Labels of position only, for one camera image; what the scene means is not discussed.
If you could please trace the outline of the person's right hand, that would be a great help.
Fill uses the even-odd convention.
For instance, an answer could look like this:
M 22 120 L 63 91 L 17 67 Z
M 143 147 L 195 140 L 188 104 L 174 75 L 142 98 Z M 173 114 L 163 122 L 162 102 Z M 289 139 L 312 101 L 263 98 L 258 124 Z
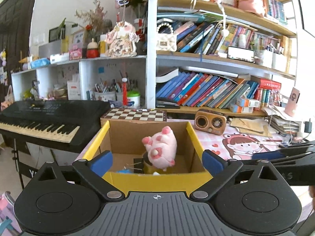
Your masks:
M 315 186 L 309 186 L 309 194 L 311 198 L 315 198 Z

